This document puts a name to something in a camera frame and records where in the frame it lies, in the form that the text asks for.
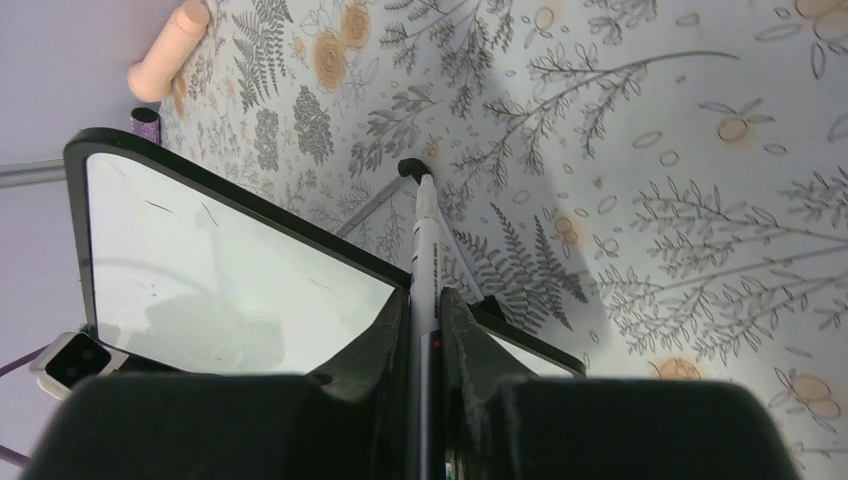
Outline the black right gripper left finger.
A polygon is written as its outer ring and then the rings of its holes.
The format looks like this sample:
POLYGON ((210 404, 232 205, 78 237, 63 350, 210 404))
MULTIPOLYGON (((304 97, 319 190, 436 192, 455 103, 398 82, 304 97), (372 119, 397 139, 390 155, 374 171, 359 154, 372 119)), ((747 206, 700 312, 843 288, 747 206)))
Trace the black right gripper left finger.
POLYGON ((26 479, 406 479, 408 296, 305 375, 127 373, 59 408, 26 479))

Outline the black capped whiteboard marker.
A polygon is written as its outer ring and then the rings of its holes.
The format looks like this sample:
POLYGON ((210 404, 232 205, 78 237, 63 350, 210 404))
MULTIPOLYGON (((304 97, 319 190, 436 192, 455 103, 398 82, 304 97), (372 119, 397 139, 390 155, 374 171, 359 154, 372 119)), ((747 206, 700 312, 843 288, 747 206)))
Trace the black capped whiteboard marker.
POLYGON ((408 447, 412 479, 443 479, 440 445, 441 326, 438 314, 439 223, 437 192, 430 174, 416 196, 410 285, 408 447))

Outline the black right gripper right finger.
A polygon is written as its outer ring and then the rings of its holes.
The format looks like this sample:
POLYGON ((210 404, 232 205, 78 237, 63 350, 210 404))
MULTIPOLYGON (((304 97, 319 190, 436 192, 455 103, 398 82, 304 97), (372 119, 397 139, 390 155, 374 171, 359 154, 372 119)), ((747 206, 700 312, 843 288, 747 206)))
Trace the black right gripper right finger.
POLYGON ((465 479, 794 479, 765 409, 716 381, 535 374, 440 300, 445 435, 465 479))

